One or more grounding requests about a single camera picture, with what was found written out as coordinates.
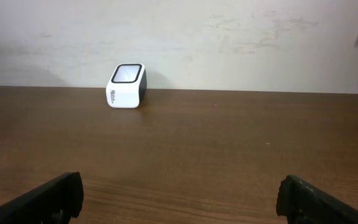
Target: black object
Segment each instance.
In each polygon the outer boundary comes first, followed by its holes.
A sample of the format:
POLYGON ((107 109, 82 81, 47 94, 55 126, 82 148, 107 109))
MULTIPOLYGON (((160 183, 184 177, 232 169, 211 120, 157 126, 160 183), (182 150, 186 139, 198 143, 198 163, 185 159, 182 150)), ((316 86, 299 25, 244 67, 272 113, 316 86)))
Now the black object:
POLYGON ((80 214, 83 199, 80 173, 65 173, 1 205, 0 224, 67 224, 80 214))
POLYGON ((358 223, 357 210, 295 175, 281 182, 276 212, 286 216, 288 224, 358 223))

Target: white cube device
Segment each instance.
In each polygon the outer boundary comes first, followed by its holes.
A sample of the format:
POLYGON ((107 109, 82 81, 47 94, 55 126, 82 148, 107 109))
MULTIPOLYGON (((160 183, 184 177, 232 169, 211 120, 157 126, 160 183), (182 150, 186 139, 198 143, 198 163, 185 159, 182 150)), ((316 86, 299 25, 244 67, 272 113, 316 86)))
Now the white cube device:
POLYGON ((113 108, 136 108, 146 93, 146 69, 141 63, 118 65, 106 87, 107 103, 113 108))

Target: wood grain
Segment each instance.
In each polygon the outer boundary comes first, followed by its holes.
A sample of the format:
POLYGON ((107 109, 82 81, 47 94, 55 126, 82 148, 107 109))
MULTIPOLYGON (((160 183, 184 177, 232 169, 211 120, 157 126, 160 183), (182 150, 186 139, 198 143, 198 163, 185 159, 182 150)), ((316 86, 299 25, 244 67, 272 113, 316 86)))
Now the wood grain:
POLYGON ((286 223, 287 174, 358 209, 358 95, 0 87, 0 205, 67 171, 73 223, 286 223))

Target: device screen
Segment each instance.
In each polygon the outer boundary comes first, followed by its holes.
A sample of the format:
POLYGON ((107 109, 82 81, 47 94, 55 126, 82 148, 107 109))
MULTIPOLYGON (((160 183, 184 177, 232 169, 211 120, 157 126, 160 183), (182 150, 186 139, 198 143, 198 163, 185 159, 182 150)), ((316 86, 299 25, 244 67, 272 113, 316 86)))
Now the device screen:
POLYGON ((140 72, 140 65, 120 65, 114 75, 112 82, 122 83, 122 82, 134 82, 137 79, 137 76, 140 72))

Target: white device casing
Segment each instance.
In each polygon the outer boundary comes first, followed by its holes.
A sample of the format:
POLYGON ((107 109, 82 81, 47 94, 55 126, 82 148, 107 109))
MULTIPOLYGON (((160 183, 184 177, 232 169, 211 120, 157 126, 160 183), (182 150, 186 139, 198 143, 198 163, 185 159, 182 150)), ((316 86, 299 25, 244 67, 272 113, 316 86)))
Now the white device casing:
POLYGON ((145 67, 141 63, 124 63, 116 67, 109 83, 106 87, 106 97, 108 105, 113 108, 136 108, 139 106, 141 95, 140 95, 140 83, 143 76, 145 76, 145 67), (117 70, 126 65, 140 65, 138 74, 135 81, 133 82, 113 82, 114 75, 117 70))

